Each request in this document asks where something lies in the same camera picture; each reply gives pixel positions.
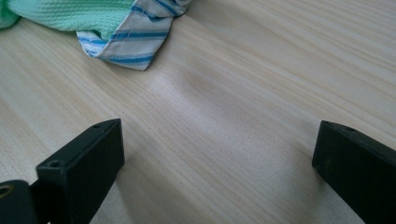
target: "screw hole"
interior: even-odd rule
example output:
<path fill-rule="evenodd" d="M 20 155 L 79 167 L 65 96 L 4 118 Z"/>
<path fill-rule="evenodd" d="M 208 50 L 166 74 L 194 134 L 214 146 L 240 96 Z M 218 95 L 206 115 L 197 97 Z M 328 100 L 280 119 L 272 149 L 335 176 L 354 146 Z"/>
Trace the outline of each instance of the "screw hole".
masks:
<path fill-rule="evenodd" d="M 4 186 L 0 186 L 0 199 L 6 197 L 8 194 L 10 194 L 12 192 L 12 190 L 14 190 L 14 186 L 13 185 L 4 185 Z"/>
<path fill-rule="evenodd" d="M 48 166 L 50 166 L 50 167 L 60 167 L 61 166 L 61 162 L 60 161 L 50 161 L 49 163 L 48 163 Z"/>
<path fill-rule="evenodd" d="M 346 130 L 347 130 L 347 131 L 349 131 L 349 132 L 356 132 L 356 130 L 355 130 L 355 129 L 353 129 L 353 128 L 349 128 L 349 127 L 346 127 Z"/>

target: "wood grain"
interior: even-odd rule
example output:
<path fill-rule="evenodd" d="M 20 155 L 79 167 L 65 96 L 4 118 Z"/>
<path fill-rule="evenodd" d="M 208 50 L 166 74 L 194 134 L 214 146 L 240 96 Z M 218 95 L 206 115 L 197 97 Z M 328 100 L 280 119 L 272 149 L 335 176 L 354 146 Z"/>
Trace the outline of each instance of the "wood grain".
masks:
<path fill-rule="evenodd" d="M 323 119 L 396 148 L 395 62 L 390 0 L 193 1 L 145 72 L 22 19 L 0 31 L 0 182 L 121 118 L 92 223 L 362 223 L 312 155 Z"/>

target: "light wood surface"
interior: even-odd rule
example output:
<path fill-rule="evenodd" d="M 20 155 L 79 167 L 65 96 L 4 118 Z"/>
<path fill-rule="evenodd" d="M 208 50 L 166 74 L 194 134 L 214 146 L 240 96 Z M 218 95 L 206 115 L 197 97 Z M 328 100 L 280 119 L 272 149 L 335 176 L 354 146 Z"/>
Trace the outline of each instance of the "light wood surface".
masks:
<path fill-rule="evenodd" d="M 362 223 L 311 167 L 321 120 L 396 148 L 396 2 L 195 0 L 145 72 L 74 33 L 0 31 L 0 182 L 121 118 L 92 223 Z"/>

